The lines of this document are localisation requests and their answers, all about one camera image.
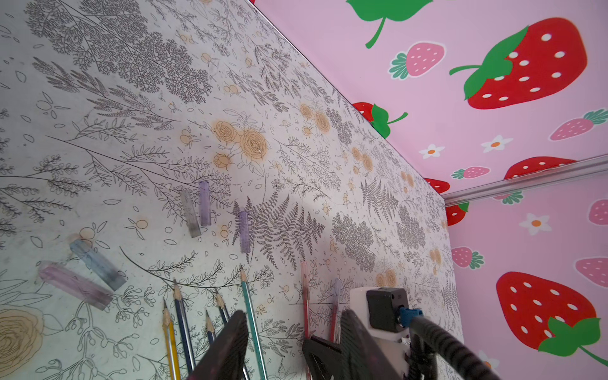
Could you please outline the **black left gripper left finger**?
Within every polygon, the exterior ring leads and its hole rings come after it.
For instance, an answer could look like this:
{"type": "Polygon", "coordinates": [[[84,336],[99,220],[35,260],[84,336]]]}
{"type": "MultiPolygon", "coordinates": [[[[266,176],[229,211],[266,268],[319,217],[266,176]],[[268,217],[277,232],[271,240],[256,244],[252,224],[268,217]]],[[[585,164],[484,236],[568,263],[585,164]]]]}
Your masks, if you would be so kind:
{"type": "Polygon", "coordinates": [[[187,380],[242,379],[248,338],[246,313],[237,310],[187,380]]]}

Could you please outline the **clear grey pencil cap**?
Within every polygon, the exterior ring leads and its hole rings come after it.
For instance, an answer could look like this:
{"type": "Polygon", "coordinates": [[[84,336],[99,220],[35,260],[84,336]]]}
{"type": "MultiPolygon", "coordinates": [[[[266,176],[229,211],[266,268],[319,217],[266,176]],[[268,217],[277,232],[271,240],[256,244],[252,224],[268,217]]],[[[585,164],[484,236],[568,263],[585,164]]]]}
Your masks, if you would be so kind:
{"type": "Polygon", "coordinates": [[[180,200],[185,213],[185,221],[188,227],[188,232],[192,238],[201,236],[200,225],[196,217],[196,210],[193,201],[190,197],[190,192],[186,188],[180,190],[180,200]]]}

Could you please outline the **yellow pencil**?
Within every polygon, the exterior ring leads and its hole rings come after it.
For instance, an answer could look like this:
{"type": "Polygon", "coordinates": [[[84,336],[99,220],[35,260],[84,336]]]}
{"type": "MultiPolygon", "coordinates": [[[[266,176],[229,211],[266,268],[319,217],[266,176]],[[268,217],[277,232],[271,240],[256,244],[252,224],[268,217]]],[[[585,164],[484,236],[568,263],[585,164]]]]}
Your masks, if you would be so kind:
{"type": "Polygon", "coordinates": [[[163,302],[162,328],[166,339],[170,378],[172,380],[181,380],[181,369],[175,340],[174,323],[172,322],[166,302],[163,302]]]}

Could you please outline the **clear pink pencil cap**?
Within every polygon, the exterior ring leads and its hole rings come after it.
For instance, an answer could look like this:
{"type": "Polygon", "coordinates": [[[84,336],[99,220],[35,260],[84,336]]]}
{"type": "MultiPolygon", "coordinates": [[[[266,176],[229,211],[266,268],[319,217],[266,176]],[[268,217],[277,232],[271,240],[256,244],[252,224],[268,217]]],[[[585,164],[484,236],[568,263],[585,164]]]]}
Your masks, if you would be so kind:
{"type": "Polygon", "coordinates": [[[57,263],[41,264],[38,275],[44,282],[98,310],[106,309],[112,302],[110,291],[57,263]]]}

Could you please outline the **red striped pencil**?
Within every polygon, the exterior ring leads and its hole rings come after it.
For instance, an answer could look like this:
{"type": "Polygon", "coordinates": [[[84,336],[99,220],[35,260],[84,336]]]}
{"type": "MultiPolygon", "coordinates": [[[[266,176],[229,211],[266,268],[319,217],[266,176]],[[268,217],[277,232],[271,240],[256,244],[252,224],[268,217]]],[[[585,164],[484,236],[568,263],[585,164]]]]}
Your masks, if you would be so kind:
{"type": "Polygon", "coordinates": [[[342,283],[339,278],[336,278],[333,283],[333,299],[332,299],[332,310],[330,320],[330,331],[329,338],[333,343],[337,343],[337,315],[340,309],[340,294],[341,294],[342,283]]]}
{"type": "Polygon", "coordinates": [[[301,269],[301,282],[302,282],[302,307],[304,316],[304,337],[310,339],[310,288],[309,288],[309,269],[308,263],[302,261],[300,265],[301,269]]]}

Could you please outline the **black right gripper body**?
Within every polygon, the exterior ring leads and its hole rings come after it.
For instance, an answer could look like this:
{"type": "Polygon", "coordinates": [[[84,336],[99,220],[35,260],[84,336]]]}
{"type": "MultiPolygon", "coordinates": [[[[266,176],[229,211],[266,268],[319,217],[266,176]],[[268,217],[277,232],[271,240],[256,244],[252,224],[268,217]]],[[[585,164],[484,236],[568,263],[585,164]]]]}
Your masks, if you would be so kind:
{"type": "Polygon", "coordinates": [[[311,379],[405,379],[374,338],[336,344],[313,336],[302,352],[311,379]]]}

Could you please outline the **dark blue striped pencil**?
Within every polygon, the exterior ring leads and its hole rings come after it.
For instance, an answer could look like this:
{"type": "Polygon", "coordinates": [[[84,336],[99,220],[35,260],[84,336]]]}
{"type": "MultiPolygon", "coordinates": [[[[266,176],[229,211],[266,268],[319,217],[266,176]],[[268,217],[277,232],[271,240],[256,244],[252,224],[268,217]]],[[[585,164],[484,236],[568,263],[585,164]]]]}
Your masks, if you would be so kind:
{"type": "Polygon", "coordinates": [[[193,351],[193,343],[190,336],[188,320],[185,310],[184,299],[181,294],[181,290],[177,284],[177,281],[174,280],[174,305],[177,313],[177,321],[179,324],[180,335],[181,335],[181,343],[184,348],[184,355],[186,366],[188,369],[188,373],[193,373],[196,362],[195,362],[195,354],[193,351]]]}

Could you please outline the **clear purple pencil cap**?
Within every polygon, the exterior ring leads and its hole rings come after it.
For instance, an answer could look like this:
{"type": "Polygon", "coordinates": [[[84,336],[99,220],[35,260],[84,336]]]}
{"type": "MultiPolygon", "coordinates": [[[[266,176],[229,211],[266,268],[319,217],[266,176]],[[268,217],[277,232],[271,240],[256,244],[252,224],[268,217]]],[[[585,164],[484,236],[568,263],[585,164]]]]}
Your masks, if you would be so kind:
{"type": "Polygon", "coordinates": [[[248,212],[245,212],[245,211],[239,212],[238,220],[239,220],[240,250],[244,254],[250,254],[251,253],[251,243],[250,243],[250,225],[249,225],[248,212]]]}
{"type": "Polygon", "coordinates": [[[212,224],[210,184],[205,180],[199,183],[199,220],[201,226],[212,224]]]}

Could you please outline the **clear blue pencil cap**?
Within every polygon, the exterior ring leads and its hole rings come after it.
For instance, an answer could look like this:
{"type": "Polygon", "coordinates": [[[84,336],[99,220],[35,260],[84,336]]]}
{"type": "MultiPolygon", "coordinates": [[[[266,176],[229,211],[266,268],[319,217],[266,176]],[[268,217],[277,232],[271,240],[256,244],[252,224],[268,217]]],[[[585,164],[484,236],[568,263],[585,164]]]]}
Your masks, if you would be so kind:
{"type": "Polygon", "coordinates": [[[117,291],[125,285],[126,280],[120,275],[116,266],[105,256],[95,252],[84,240],[79,239],[71,242],[70,249],[113,291],[117,291]]]}

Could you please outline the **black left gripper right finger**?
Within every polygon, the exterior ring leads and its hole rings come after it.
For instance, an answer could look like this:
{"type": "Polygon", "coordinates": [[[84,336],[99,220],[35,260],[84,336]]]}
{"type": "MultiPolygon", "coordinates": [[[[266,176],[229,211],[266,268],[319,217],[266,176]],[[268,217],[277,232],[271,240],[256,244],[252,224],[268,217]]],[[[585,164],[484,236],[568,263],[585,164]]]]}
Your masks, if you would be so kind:
{"type": "Polygon", "coordinates": [[[340,318],[342,379],[401,379],[353,310],[340,318]]]}

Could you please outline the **blue pencil with clear cap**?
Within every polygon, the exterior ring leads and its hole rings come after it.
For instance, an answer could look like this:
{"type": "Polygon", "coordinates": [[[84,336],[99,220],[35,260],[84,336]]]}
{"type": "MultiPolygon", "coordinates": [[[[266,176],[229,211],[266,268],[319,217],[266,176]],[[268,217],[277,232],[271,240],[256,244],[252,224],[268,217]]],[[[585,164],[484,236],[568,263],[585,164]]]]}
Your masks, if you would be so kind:
{"type": "MultiPolygon", "coordinates": [[[[228,309],[226,308],[226,304],[223,300],[223,297],[221,296],[221,294],[218,291],[215,293],[215,300],[216,300],[223,324],[226,325],[230,319],[230,315],[229,315],[228,309]]],[[[246,366],[243,367],[242,372],[243,372],[242,379],[244,379],[244,380],[251,379],[250,373],[246,366]]]]}

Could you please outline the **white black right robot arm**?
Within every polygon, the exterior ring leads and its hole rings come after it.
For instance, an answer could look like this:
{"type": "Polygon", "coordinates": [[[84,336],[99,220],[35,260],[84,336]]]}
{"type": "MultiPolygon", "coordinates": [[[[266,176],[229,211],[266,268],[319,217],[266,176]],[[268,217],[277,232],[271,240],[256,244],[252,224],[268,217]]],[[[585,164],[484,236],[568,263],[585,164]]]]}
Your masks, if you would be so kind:
{"type": "MultiPolygon", "coordinates": [[[[408,378],[436,376],[436,357],[441,356],[463,379],[498,379],[463,343],[425,317],[415,317],[408,378]]],[[[338,345],[313,336],[304,340],[302,352],[313,379],[403,379],[373,340],[362,321],[351,311],[341,316],[338,345]]]]}

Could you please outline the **short dark blue pencil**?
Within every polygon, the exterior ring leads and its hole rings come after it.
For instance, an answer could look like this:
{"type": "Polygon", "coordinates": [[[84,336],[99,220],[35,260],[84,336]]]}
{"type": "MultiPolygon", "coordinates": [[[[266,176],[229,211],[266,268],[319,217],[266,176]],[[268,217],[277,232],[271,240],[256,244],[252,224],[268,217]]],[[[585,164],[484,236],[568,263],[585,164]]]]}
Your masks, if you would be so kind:
{"type": "Polygon", "coordinates": [[[206,334],[209,345],[212,345],[215,341],[215,327],[213,321],[207,311],[205,311],[206,319],[206,334]]]}

